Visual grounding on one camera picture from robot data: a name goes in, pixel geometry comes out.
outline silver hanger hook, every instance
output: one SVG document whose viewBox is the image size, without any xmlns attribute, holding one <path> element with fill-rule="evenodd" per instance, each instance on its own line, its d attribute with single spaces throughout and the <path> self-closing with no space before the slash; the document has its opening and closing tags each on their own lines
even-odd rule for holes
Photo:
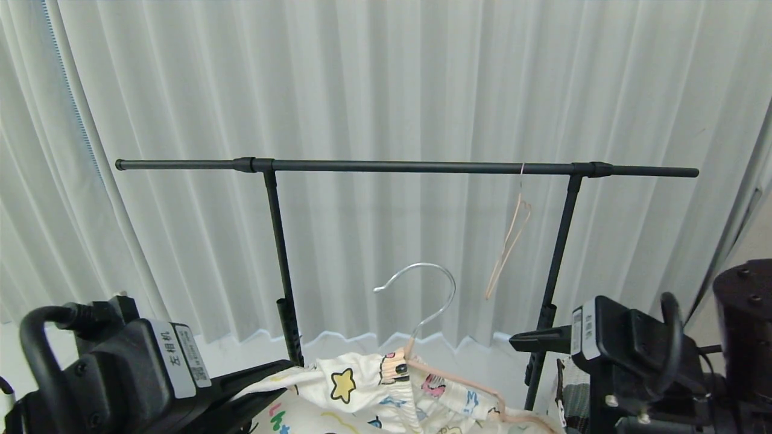
<svg viewBox="0 0 772 434">
<path fill-rule="evenodd" d="M 445 302 L 445 304 L 443 304 L 442 307 L 439 308 L 439 310 L 437 310 L 433 314 L 429 315 L 428 317 L 424 318 L 423 321 L 421 321 L 420 323 L 418 323 L 417 326 L 415 326 L 415 329 L 413 330 L 413 333 L 410 335 L 410 338 L 412 340 L 415 339 L 415 336 L 418 335 L 418 330 L 420 330 L 421 327 L 424 326 L 424 324 L 426 324 L 429 321 L 435 319 L 436 317 L 442 315 L 442 312 L 445 312 L 445 310 L 448 308 L 448 306 L 450 306 L 450 303 L 453 302 L 453 298 L 455 297 L 455 279 L 453 278 L 453 275 L 450 273 L 450 271 L 448 271 L 448 269 L 445 268 L 444 266 L 437 265 L 435 263 L 414 263 L 414 264 L 406 266 L 402 270 L 399 270 L 382 287 L 377 287 L 377 288 L 373 289 L 374 293 L 379 293 L 382 290 L 385 290 L 386 288 L 390 287 L 397 279 L 399 279 L 403 274 L 407 273 L 409 270 L 413 270 L 414 268 L 420 268 L 420 267 L 423 267 L 423 266 L 427 266 L 427 267 L 430 267 L 430 268 L 436 268 L 437 270 L 442 271 L 448 277 L 448 279 L 450 280 L 452 289 L 450 291 L 450 294 L 448 295 L 448 299 Z"/>
</svg>

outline screw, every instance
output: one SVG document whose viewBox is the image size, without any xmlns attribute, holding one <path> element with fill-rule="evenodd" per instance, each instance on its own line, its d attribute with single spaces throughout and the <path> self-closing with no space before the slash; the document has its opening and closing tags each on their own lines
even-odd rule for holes
<svg viewBox="0 0 772 434">
<path fill-rule="evenodd" d="M 609 407 L 618 407 L 619 401 L 617 401 L 617 397 L 613 395 L 606 395 L 606 405 Z"/>
<path fill-rule="evenodd" d="M 641 425 L 648 425 L 652 423 L 652 418 L 648 417 L 647 412 L 643 412 L 640 415 L 638 415 L 638 423 Z"/>
<path fill-rule="evenodd" d="M 86 374 L 86 362 L 79 361 L 78 364 L 75 365 L 75 375 L 83 377 L 84 374 Z"/>
<path fill-rule="evenodd" d="M 89 416 L 89 426 L 91 428 L 98 428 L 102 425 L 102 416 L 98 412 L 93 412 Z"/>
</svg>

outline clothes rack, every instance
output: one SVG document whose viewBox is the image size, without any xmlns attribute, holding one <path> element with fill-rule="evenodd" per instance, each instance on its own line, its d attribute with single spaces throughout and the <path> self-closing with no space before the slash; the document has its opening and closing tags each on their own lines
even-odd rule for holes
<svg viewBox="0 0 772 434">
<path fill-rule="evenodd" d="M 568 240 L 568 231 L 574 215 L 577 197 L 583 178 L 603 178 L 612 175 L 655 176 L 673 178 L 696 178 L 696 168 L 667 168 L 649 166 L 619 166 L 600 161 L 586 163 L 485 163 L 485 162 L 440 162 L 440 161 L 342 161 L 342 160 L 276 160 L 273 158 L 243 157 L 234 160 L 116 160 L 120 170 L 236 170 L 246 173 L 262 173 L 268 192 L 271 222 L 276 239 L 276 254 L 282 277 L 284 298 L 276 301 L 282 321 L 284 341 L 289 359 L 303 365 L 300 347 L 295 299 L 290 279 L 290 265 L 287 260 L 284 228 L 279 208 L 279 191 L 276 173 L 278 171 L 329 171 L 329 172 L 390 172 L 390 173 L 463 173 L 463 174 L 505 174 L 505 175 L 567 175 L 568 186 L 563 215 L 547 275 L 537 330 L 550 328 L 554 324 L 557 307 L 552 298 L 563 261 L 563 252 Z M 526 368 L 525 383 L 528 385 L 525 409 L 533 410 L 539 388 L 546 353 L 531 353 Z"/>
</svg>

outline star print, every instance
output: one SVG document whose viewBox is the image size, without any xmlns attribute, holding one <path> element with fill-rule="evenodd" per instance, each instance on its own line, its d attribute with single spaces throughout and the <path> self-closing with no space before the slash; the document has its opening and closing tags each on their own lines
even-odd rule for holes
<svg viewBox="0 0 772 434">
<path fill-rule="evenodd" d="M 344 404 L 348 404 L 351 401 L 351 392 L 357 388 L 357 383 L 354 382 L 354 371 L 347 368 L 343 372 L 333 372 L 331 377 L 335 387 L 330 393 L 330 398 L 340 399 Z"/>
</svg>

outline white label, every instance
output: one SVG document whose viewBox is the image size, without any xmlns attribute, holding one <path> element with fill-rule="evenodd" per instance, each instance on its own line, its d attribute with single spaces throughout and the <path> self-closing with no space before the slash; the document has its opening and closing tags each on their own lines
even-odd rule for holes
<svg viewBox="0 0 772 434">
<path fill-rule="evenodd" d="M 574 311 L 571 320 L 571 355 L 581 353 L 581 307 Z"/>
<path fill-rule="evenodd" d="M 182 345 L 182 351 L 185 353 L 185 358 L 188 359 L 188 367 L 191 369 L 193 381 L 195 381 L 195 384 L 200 388 L 211 386 L 212 380 L 209 379 L 209 373 L 206 371 L 203 359 L 201 359 L 201 353 L 198 352 L 198 346 L 195 344 L 193 332 L 190 327 L 185 325 L 175 325 L 174 329 L 177 331 L 177 336 L 180 338 L 180 344 Z"/>
<path fill-rule="evenodd" d="M 598 325 L 595 318 L 595 299 L 588 301 L 582 307 L 582 341 L 581 341 L 581 353 L 587 360 L 592 360 L 601 356 L 601 352 L 598 350 L 598 342 L 596 341 L 596 326 Z"/>
<path fill-rule="evenodd" d="M 161 358 L 164 359 L 166 372 L 171 379 L 171 388 L 174 389 L 175 398 L 190 398 L 195 396 L 195 385 L 188 370 L 188 363 L 182 354 L 182 347 L 177 340 L 171 323 L 159 320 L 147 320 L 153 327 L 158 349 L 161 350 Z"/>
</svg>

